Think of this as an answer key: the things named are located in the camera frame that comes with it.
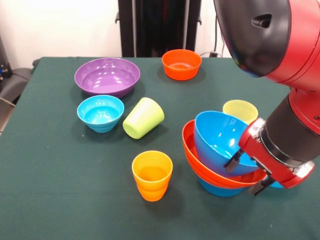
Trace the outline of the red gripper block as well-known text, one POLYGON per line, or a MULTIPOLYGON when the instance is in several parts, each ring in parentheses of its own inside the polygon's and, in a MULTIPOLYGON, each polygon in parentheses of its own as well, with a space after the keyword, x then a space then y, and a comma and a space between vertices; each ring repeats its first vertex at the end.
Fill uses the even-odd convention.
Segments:
POLYGON ((308 161, 300 166, 290 166, 280 162, 266 149, 261 137, 261 131, 266 121, 257 118, 243 132, 238 142, 240 149, 234 153, 230 160, 224 165, 225 171, 231 173, 240 163, 240 157, 245 152, 250 158, 256 161, 259 168, 266 171, 270 177, 261 180, 248 190, 252 196, 257 196, 266 188, 278 182, 286 189, 293 188, 305 181, 315 169, 315 163, 308 161))

